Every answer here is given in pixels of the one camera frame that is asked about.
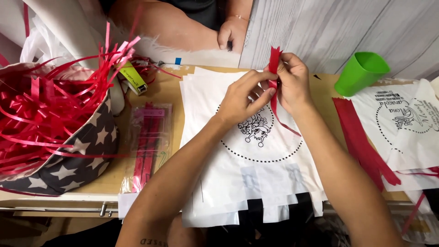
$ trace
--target white star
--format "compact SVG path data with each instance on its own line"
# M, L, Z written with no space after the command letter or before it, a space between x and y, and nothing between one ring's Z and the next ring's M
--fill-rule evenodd
M91 167L93 170L104 161L102 158L94 158L93 162L86 167Z
M106 132L105 131L105 126L102 128L102 131L101 132L99 132L98 134L97 134L97 141L96 141L96 145L98 144L98 143L104 143L104 140L105 140L105 137L107 136L107 134L108 134L108 132Z
M85 182L85 181L82 181L82 182L77 183L77 182L75 182L75 181L72 181L69 185L66 185L66 186L61 187L61 188L65 189L64 192L66 192L66 191L68 191L68 190L71 190L71 189L74 189L74 188L78 188L79 185L82 184L82 183L84 183L84 182Z
M98 176L100 176L105 169L107 169L108 164L110 164L110 162L104 163L100 168L99 168L99 172L97 173Z
M53 176L58 176L58 180L61 180L67 176L72 176L72 175L76 175L76 173L74 171L76 171L76 169L71 169L68 170L66 169L64 166L61 166L61 168L59 169L59 171L57 172L52 172L51 174Z
M94 113L93 114L93 116L90 118L90 123L92 124L92 125L94 125L95 127L97 127L97 123L96 123L96 121L97 121L97 119L99 118L101 116L101 114L100 113Z
M64 148L64 149L71 152L71 153L78 151L81 154L85 155L85 150L87 149L88 145L90 145L90 142L89 143L82 143L79 140L79 138L76 138L75 144L73 145L72 148Z
M114 139L116 139L116 125L114 126L114 129L111 132L111 141L113 142Z
M110 99L108 99L108 100L105 102L105 104L106 104L107 107L108 107L108 112L110 112L110 109L111 109L111 101L110 101Z
M61 162L62 160L63 160L63 158L60 158L60 159L58 159L57 161L55 161L55 163L52 163L52 164L46 165L45 168L52 167L52 166L58 164L59 162Z
M43 188L47 189L47 184L40 178L29 178L29 181L31 182L31 185L29 185L28 188Z

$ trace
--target tabletop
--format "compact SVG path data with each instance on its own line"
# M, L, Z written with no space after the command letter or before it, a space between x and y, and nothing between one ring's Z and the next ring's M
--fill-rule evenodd
M240 72L247 71L248 69L233 69L233 68L220 68L220 67L208 67L199 66L204 69L209 69L217 72ZM179 69L165 68L166 71L171 72L178 76L184 76L193 73L195 66L181 66ZM310 74L309 82L311 95L315 102L315 105L319 112L322 114L325 122L329 126L332 133L340 141L345 149L346 142L343 136L342 128L334 103L332 101L333 97L342 98L334 90L334 84L338 79L338 75L329 74ZM183 133L184 126L184 109L183 101L180 92L180 79L165 74L163 72L156 73L155 82L148 86L148 90L141 96L136 96L133 92L129 91L127 98L133 107L144 106L145 102L153 103L172 103L173 113L172 113L172 154L174 154L180 147L180 140ZM124 152L125 145L125 133L128 128L128 123L130 119L130 107L126 106L118 117L115 117L116 124L120 130L121 138L119 148L119 153ZM134 158L118 158L114 159L107 170L98 177L95 181L88 185L80 187L74 191L68 192L61 197L68 196L87 196L94 201L108 201L110 198L116 198L113 201L117 201L117 194L120 191L122 180L125 176L126 170L130 170L134 167ZM93 199L94 196L101 196L102 199ZM387 201L410 201L404 192L383 192L383 196Z

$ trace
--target cartoon character drawing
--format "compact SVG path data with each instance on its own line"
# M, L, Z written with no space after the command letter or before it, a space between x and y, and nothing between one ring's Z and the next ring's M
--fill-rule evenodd
M260 112L263 110L264 108L260 109L249 120L238 123L238 128L241 130L241 133L248 134L245 141L250 142L250 138L253 137L259 141L259 147L264 146L264 138L267 137L268 133L271 131L270 127L267 125L267 118L261 117Z
M397 116L394 119L392 119L393 121L396 122L396 125L398 126L398 128L401 128L403 126L403 124L405 126L407 125L413 125L412 121L416 121L418 122L421 126L423 126L421 119L419 118L419 116L417 115L417 113L410 107L407 107L406 109L401 109L403 112L402 116Z

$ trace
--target pink label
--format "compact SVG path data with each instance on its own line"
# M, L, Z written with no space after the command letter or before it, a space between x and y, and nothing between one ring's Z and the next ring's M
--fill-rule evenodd
M143 116L165 116L165 111L162 109L144 109Z

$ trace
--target stack of plastic bags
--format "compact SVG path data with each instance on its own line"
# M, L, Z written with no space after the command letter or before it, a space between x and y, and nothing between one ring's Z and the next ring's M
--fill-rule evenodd
M180 82L185 123L180 147L190 141L214 116L227 87L245 72L218 73L199 67ZM279 119L297 129L280 106ZM262 199L263 222L289 219L288 205L296 194L309 192L316 216L323 213L323 193L314 161L303 140L282 127L270 105L234 126L218 142L183 208L186 227L239 224L238 211L247 200Z
M361 124L388 167L401 181L387 191L405 191L416 203L423 189L439 188L439 78L405 85L368 87L352 100ZM419 208L431 213L427 200Z

